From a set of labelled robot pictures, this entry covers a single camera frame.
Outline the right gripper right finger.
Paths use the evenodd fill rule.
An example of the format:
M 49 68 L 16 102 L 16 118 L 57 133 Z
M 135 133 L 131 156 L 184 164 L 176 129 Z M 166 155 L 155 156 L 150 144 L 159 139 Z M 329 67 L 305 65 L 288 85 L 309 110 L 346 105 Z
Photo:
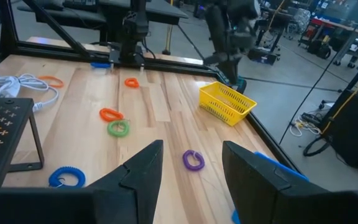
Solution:
M 232 141 L 222 161 L 241 224 L 358 224 L 358 190 L 330 192 Z

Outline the black cabinet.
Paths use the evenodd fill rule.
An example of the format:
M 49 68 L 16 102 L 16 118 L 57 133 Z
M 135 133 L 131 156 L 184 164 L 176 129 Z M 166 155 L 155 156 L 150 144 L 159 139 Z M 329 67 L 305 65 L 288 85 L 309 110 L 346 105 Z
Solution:
M 358 168 L 358 93 L 344 90 L 324 116 L 320 128 L 333 149 L 352 167 Z

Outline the green coil wristband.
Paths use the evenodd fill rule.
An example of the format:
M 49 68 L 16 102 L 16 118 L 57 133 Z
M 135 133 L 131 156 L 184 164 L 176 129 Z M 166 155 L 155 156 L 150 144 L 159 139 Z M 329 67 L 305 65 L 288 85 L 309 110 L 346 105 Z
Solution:
M 108 124 L 107 131 L 114 137 L 125 137 L 129 133 L 129 122 L 124 119 L 112 121 Z

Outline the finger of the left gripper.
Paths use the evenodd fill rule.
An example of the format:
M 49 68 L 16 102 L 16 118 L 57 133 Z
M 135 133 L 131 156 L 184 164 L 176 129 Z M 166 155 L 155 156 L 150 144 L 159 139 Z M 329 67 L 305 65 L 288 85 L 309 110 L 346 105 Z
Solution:
M 232 61 L 231 62 L 231 66 L 230 66 L 230 82 L 231 83 L 237 83 L 238 79 L 239 79 L 239 75 L 238 75 L 238 61 Z
M 228 61 L 221 62 L 221 71 L 223 75 L 231 81 L 231 64 Z

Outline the black perforated metal riser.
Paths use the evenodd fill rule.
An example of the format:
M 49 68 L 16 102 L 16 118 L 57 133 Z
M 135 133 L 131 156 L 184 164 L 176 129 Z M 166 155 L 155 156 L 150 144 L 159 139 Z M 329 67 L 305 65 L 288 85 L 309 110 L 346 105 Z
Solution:
M 0 186 L 9 172 L 40 170 L 44 166 L 44 154 L 33 112 L 31 98 L 0 98 Z M 12 164 L 11 161 L 29 123 L 39 160 Z

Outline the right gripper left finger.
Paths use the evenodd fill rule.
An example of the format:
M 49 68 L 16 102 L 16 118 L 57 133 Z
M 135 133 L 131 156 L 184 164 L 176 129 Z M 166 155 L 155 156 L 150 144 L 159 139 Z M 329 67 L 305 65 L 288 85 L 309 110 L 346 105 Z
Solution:
M 162 180 L 155 140 L 83 188 L 0 188 L 0 224 L 152 224 Z

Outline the purple coil wristband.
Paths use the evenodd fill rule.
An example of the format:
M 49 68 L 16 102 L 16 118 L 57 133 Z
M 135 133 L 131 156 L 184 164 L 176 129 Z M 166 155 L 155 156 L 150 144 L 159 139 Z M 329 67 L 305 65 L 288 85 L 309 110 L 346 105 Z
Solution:
M 196 161 L 199 162 L 199 164 L 191 165 L 188 160 L 189 156 L 192 156 Z M 188 170 L 191 170 L 191 171 L 199 171 L 205 166 L 205 161 L 204 161 L 203 156 L 199 152 L 196 152 L 194 150 L 187 150 L 186 152 L 184 152 L 182 155 L 182 160 L 183 160 L 184 166 Z

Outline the black desk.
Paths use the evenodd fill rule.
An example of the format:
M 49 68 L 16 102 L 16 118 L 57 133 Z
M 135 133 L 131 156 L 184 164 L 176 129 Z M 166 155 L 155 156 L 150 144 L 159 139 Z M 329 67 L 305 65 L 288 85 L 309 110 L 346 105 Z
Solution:
M 34 0 L 45 9 L 53 19 L 62 26 L 96 28 L 106 23 L 105 16 L 122 19 L 130 8 L 131 0 L 97 0 L 98 9 L 95 12 L 70 9 L 63 6 L 64 0 Z M 165 0 L 150 0 L 146 3 L 148 20 L 163 24 L 177 25 L 180 19 L 188 16 L 179 8 L 170 5 Z

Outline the yellow plastic basket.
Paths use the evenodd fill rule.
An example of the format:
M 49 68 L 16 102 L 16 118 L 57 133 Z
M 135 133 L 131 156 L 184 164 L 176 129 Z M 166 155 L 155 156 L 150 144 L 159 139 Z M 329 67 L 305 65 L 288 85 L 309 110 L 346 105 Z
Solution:
M 220 82 L 200 87 L 199 93 L 199 106 L 230 126 L 243 120 L 257 106 L 256 101 Z

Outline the thin orange rubber band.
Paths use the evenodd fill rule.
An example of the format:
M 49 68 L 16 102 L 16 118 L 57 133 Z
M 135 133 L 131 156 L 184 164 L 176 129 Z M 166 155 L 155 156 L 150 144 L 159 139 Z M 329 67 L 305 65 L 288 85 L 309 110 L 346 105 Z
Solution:
M 49 80 L 49 81 L 53 81 L 55 83 L 49 83 L 48 85 L 54 88 L 63 88 L 64 87 L 64 82 L 57 78 L 57 77 L 53 77 L 53 76 L 39 76 L 38 79 L 40 80 Z

